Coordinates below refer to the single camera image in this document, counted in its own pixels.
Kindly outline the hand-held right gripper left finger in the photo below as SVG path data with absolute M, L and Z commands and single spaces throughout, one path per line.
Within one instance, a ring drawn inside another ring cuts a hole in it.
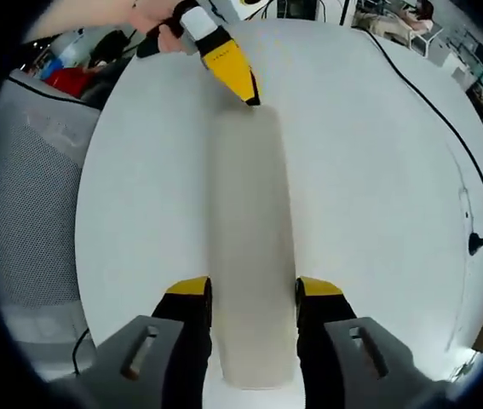
M 99 408 L 200 408 L 212 342 L 207 276 L 167 289 L 97 349 L 90 394 Z

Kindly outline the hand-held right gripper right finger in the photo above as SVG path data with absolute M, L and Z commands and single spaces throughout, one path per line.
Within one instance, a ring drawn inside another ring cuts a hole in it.
M 332 283 L 298 278 L 296 313 L 307 408 L 446 407 L 446 383 L 423 375 L 410 349 L 357 317 Z

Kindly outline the person's left hand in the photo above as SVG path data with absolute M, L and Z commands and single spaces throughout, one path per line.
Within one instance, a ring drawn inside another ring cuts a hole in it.
M 177 38 L 163 21 L 173 15 L 179 0 L 140 0 L 135 1 L 127 21 L 139 32 L 146 34 L 158 27 L 158 50 L 162 53 L 195 53 L 193 46 Z

